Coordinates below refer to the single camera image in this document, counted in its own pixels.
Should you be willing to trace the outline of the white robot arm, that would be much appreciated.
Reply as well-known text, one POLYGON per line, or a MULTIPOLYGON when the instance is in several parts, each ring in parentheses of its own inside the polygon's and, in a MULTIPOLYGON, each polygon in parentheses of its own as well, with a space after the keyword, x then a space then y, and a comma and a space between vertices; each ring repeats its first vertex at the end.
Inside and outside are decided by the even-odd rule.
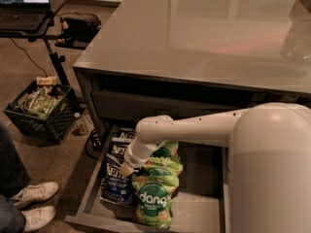
POLYGON ((311 110, 293 103, 136 125, 121 174, 168 140, 227 148, 230 233, 311 233, 311 110))

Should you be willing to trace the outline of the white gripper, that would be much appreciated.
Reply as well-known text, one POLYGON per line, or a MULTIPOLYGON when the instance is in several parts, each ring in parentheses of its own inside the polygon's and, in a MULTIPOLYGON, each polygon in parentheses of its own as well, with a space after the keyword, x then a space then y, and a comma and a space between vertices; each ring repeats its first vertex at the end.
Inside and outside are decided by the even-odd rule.
POLYGON ((121 165, 120 174, 125 178, 130 176, 134 168, 144 165, 157 149, 157 144, 146 144, 140 139, 134 139, 125 151, 124 160, 126 162, 121 165))

